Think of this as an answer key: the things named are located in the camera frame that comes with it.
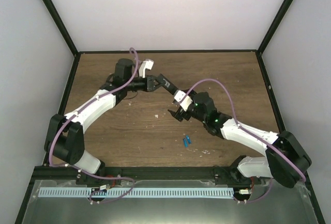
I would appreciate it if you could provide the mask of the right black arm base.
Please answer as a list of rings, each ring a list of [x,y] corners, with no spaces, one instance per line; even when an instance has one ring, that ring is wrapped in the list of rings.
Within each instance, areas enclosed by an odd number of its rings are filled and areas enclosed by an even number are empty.
[[[243,176],[237,166],[243,156],[239,156],[227,167],[214,167],[214,179],[217,185],[228,185],[229,187],[251,185],[254,179]]]

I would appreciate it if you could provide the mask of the black remote control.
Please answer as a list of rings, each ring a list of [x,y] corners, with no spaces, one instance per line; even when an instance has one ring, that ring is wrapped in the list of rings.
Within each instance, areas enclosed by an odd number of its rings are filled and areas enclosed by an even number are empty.
[[[185,93],[177,86],[175,86],[168,78],[166,78],[163,74],[160,74],[157,77],[157,82],[161,84],[161,86],[168,91],[175,100],[182,101],[185,97]]]

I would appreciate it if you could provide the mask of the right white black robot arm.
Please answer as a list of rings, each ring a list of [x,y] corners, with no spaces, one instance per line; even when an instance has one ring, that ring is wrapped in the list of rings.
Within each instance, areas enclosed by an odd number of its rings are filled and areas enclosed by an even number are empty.
[[[171,115],[178,121],[194,118],[203,124],[212,136],[242,144],[260,157],[244,156],[230,170],[230,179],[242,184],[248,177],[269,177],[286,188],[293,188],[305,179],[312,161],[294,134],[264,131],[237,121],[233,116],[219,112],[207,92],[191,93],[176,90],[174,102],[179,109]]]

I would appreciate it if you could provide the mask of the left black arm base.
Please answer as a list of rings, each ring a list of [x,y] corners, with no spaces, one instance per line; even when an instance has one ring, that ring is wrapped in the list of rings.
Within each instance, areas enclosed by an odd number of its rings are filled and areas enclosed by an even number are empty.
[[[122,176],[122,170],[120,167],[107,167],[105,165],[101,165],[99,170],[96,172],[95,176],[99,177],[117,177]],[[105,180],[105,179],[99,179],[95,178],[93,176],[87,175],[85,173],[80,173],[80,177],[76,179],[76,183],[78,185],[87,185],[87,186],[100,186],[100,185],[106,185],[110,184],[113,185],[119,185],[121,180]]]

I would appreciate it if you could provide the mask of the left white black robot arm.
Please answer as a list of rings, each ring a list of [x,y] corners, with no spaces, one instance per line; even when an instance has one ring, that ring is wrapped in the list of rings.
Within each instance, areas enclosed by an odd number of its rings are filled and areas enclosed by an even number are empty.
[[[84,134],[89,126],[108,110],[118,105],[128,92],[153,92],[160,87],[156,77],[147,75],[154,61],[146,59],[136,68],[130,59],[121,58],[115,65],[115,72],[96,94],[77,109],[66,115],[56,114],[50,119],[44,145],[49,154],[49,164],[54,165],[56,157],[65,165],[87,172],[87,178],[95,185],[106,178],[104,162],[91,155],[85,149]]]

